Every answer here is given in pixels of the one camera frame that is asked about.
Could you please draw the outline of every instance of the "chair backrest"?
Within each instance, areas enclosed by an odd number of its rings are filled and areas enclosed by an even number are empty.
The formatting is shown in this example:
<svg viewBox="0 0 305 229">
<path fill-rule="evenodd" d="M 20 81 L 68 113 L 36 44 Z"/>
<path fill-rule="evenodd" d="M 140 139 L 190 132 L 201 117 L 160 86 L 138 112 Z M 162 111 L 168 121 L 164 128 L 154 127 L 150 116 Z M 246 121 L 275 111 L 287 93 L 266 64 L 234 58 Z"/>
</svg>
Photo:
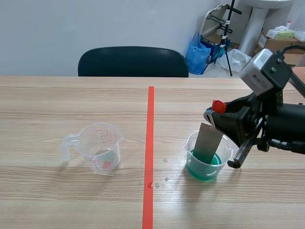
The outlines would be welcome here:
<svg viewBox="0 0 305 229">
<path fill-rule="evenodd" d="M 188 77 L 189 72 L 185 58 L 174 50 L 122 46 L 86 52 L 78 76 Z"/>
</svg>

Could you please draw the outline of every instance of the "red cap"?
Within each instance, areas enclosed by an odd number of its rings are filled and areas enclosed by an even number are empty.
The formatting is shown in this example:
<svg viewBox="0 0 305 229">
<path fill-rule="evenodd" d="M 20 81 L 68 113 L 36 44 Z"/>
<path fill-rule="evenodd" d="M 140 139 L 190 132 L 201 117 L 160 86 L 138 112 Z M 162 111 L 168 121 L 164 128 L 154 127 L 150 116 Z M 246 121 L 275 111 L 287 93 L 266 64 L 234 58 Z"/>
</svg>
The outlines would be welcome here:
<svg viewBox="0 0 305 229">
<path fill-rule="evenodd" d="M 225 103 L 220 100 L 214 100 L 212 104 L 212 111 L 215 111 L 219 114 L 223 114 L 226 110 L 227 106 Z"/>
</svg>

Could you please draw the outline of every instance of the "blue plastic bag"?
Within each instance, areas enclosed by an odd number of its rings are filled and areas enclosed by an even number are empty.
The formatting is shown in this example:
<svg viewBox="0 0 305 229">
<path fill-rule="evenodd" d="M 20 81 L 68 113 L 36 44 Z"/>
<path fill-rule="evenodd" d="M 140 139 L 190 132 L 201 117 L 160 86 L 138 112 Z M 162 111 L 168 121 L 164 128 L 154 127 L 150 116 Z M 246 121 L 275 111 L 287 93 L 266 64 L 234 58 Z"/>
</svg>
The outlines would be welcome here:
<svg viewBox="0 0 305 229">
<path fill-rule="evenodd" d="M 206 66 L 206 60 L 210 52 L 210 48 L 208 49 L 200 43 L 199 32 L 195 33 L 186 53 L 189 72 L 200 75 Z"/>
</svg>

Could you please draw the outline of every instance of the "metal card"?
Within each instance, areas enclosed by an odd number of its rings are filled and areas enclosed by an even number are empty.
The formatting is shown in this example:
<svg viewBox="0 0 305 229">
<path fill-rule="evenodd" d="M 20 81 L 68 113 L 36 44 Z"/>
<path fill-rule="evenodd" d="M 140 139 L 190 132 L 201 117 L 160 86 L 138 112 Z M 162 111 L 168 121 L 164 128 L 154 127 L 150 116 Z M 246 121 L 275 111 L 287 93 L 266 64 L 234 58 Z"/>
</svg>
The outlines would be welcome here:
<svg viewBox="0 0 305 229">
<path fill-rule="evenodd" d="M 210 164 L 222 137 L 223 133 L 211 125 L 201 123 L 193 156 L 204 163 Z"/>
</svg>

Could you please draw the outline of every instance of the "empty measuring cup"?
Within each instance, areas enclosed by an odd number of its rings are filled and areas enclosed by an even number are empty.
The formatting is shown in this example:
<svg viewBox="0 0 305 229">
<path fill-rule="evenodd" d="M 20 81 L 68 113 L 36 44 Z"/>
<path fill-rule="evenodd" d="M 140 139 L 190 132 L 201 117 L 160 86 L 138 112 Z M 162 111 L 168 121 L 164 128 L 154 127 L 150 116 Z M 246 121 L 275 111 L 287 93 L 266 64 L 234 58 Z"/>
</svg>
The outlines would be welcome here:
<svg viewBox="0 0 305 229">
<path fill-rule="evenodd" d="M 187 142 L 183 145 L 187 152 L 186 165 L 189 172 L 198 179 L 211 180 L 214 179 L 234 152 L 237 152 L 237 145 L 228 137 L 223 136 L 216 150 L 211 164 L 206 164 L 193 156 L 193 150 L 198 137 L 198 131 L 192 133 Z"/>
<path fill-rule="evenodd" d="M 108 123 L 92 124 L 78 134 L 65 136 L 61 155 L 64 161 L 69 161 L 69 146 L 75 146 L 95 172 L 105 173 L 119 164 L 119 142 L 122 139 L 122 134 L 115 126 Z"/>
</svg>

